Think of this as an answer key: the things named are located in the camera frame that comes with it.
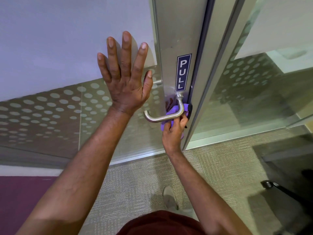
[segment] pull sign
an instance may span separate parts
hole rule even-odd
[[[177,57],[176,89],[175,92],[185,90],[189,71],[191,54]]]

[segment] red shirt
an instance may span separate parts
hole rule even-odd
[[[135,218],[125,224],[117,235],[170,234],[170,235],[203,235],[201,224],[193,218],[158,210]]]

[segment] hand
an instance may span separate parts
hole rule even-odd
[[[117,60],[115,39],[108,37],[106,44],[110,71],[105,62],[105,56],[102,53],[98,53],[97,57],[102,77],[110,91],[112,107],[132,116],[149,98],[153,85],[151,71],[146,72],[143,85],[141,82],[148,44],[144,42],[141,44],[132,69],[131,34],[129,32],[123,32],[120,66]]]
[[[185,113],[181,117],[174,119],[173,127],[171,127],[171,122],[166,122],[164,124],[164,130],[162,134],[162,143],[165,149],[165,152],[173,154],[175,152],[180,152],[180,142],[182,137],[182,132],[188,122],[188,118]]]

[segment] curved handle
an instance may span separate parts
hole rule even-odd
[[[147,119],[147,121],[150,121],[150,122],[153,122],[153,123],[162,122],[164,120],[174,119],[176,117],[181,116],[184,113],[184,104],[182,102],[183,98],[184,97],[182,96],[182,94],[177,94],[176,95],[176,99],[178,101],[178,111],[176,113],[169,114],[169,115],[164,115],[164,116],[157,117],[157,118],[151,117],[147,110],[143,111],[143,114],[144,114],[145,118]]]

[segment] purple surface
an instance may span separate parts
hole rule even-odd
[[[0,233],[14,235],[56,178],[0,176]]]
[[[186,116],[188,116],[188,106],[189,106],[189,104],[184,104],[184,113],[185,113]],[[178,109],[179,109],[178,105],[175,105],[166,114],[169,115],[169,114],[176,113],[178,111]],[[166,122],[168,122],[168,120],[167,121],[163,121],[161,123],[161,130],[162,131],[164,130],[164,124]],[[174,120],[172,119],[171,120],[171,127],[173,127],[173,125],[174,125]]]

